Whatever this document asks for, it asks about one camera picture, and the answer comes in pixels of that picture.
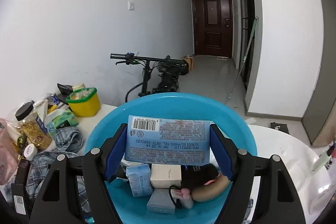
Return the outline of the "tan round puff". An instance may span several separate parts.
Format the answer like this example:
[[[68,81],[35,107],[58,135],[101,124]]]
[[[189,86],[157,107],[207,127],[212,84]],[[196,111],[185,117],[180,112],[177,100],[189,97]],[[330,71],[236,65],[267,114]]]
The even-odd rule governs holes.
[[[196,202],[207,202],[220,196],[229,186],[230,181],[221,173],[212,183],[194,188],[191,197]]]

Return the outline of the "black plastic bag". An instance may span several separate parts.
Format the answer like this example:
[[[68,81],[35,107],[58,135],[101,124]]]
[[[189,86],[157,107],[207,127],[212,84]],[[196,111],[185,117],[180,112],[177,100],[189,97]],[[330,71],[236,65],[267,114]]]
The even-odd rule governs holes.
[[[73,92],[71,85],[63,85],[63,84],[57,83],[57,87],[60,93],[64,96],[69,96]]]

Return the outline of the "yellow bin green rim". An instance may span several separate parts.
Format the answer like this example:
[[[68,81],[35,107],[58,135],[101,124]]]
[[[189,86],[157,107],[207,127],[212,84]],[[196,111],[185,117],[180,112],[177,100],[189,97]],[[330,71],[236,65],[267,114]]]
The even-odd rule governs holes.
[[[93,117],[101,108],[96,88],[82,88],[67,96],[66,102],[77,117]]]

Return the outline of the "blue plastic basin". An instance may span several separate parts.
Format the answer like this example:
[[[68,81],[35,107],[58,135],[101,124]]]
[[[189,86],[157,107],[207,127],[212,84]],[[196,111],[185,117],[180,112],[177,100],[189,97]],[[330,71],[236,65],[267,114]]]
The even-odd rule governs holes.
[[[85,152],[101,147],[112,137],[120,124],[128,122],[129,116],[165,119],[213,121],[236,147],[244,148],[252,155],[257,154],[254,137],[236,112],[209,98],[186,93],[162,93],[145,96],[125,103],[105,116],[90,134]],[[158,214],[147,210],[147,197],[133,197],[130,188],[120,180],[107,184],[110,197],[123,223],[214,223],[229,190],[217,198],[195,203],[192,209],[180,209],[174,214]]]

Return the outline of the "black hair scrunchie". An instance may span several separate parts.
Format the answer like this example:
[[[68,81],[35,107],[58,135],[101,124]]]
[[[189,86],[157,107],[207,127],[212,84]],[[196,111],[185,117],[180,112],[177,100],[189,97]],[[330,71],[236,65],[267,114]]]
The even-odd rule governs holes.
[[[182,165],[182,187],[187,189],[203,186],[209,181],[216,180],[219,176],[219,171],[213,164],[203,166]]]

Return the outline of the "mop pole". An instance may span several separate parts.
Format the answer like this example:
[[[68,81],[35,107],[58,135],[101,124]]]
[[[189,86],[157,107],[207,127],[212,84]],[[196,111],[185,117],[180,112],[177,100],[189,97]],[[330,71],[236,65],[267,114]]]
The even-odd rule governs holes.
[[[249,53],[249,50],[250,50],[250,47],[251,47],[251,44],[252,44],[252,40],[253,40],[253,38],[255,36],[255,32],[256,32],[256,27],[258,25],[258,21],[259,21],[259,17],[255,16],[255,18],[253,20],[252,30],[251,30],[251,34],[250,34],[250,37],[249,37],[249,40],[248,40],[247,48],[246,48],[244,56],[243,56],[243,61],[242,61],[241,67],[239,69],[239,72],[238,72],[238,74],[236,76],[234,84],[232,85],[232,89],[231,89],[230,93],[228,94],[225,103],[228,103],[228,101],[231,99],[232,94],[233,94],[233,92],[235,90],[235,86],[237,84],[237,81],[238,81],[238,79],[240,77],[240,74],[242,73],[242,71],[243,71],[243,69],[245,67],[245,63],[246,63],[247,56],[248,56],[248,53]]]

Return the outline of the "blue tissue packet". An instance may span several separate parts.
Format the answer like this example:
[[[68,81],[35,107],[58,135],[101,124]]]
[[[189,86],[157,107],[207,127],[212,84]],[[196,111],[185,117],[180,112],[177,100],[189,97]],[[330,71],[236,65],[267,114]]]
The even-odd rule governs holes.
[[[128,166],[126,168],[126,176],[129,180],[133,197],[152,195],[153,187],[150,182],[151,169],[148,164]]]

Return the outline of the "blue tissue pack barcode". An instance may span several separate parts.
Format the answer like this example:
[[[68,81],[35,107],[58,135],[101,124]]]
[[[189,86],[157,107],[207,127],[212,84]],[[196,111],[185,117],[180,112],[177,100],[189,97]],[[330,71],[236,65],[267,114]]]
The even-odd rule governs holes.
[[[124,159],[202,166],[210,162],[210,121],[129,116]]]

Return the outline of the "white round jar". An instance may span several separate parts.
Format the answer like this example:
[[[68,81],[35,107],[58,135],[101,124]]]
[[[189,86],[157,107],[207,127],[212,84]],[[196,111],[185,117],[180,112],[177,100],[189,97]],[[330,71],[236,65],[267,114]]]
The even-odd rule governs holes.
[[[25,150],[23,151],[23,156],[28,161],[32,161],[37,153],[38,153],[37,147],[35,147],[35,145],[31,143],[25,147]]]

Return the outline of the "blue plaid shirt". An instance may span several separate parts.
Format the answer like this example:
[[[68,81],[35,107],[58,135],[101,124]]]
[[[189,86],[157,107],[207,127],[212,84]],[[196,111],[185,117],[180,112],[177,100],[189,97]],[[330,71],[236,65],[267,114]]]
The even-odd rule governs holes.
[[[64,154],[68,158],[78,157],[83,146],[84,138],[77,127],[57,129],[54,135],[55,148],[37,154],[31,161],[30,173],[26,183],[26,191],[31,201],[37,198],[51,164]]]

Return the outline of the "brown wooden door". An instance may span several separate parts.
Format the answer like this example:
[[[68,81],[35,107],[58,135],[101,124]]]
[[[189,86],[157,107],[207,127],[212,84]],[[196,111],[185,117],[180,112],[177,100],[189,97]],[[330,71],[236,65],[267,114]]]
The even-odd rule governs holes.
[[[196,55],[232,57],[232,0],[192,0]]]

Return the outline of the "white cream box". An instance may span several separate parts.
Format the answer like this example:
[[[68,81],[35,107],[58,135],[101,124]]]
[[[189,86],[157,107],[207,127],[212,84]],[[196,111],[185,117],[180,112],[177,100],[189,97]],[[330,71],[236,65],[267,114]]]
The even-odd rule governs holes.
[[[168,189],[172,185],[181,187],[181,166],[152,164],[150,182],[154,188]]]

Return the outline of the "clear jar with snacks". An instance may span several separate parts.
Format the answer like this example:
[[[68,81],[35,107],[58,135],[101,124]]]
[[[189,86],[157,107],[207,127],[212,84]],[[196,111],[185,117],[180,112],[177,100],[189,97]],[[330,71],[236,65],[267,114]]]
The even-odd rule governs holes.
[[[26,102],[18,108],[15,118],[19,122],[20,133],[25,134],[38,150],[43,151],[49,147],[52,138],[35,111],[33,101]]]

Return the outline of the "green floral tissue pack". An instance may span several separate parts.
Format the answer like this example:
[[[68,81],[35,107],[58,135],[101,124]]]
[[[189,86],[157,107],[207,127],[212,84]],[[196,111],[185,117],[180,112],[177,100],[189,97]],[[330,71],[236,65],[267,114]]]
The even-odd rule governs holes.
[[[69,109],[56,109],[46,116],[45,127],[53,137],[56,130],[65,127],[75,127],[78,121],[74,113]]]

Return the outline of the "wall light switch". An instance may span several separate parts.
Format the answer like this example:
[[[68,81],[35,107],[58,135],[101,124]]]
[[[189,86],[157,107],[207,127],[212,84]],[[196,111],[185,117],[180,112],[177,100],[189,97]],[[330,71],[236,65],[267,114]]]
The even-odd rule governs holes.
[[[133,11],[135,10],[135,4],[134,2],[128,2],[128,10]]]

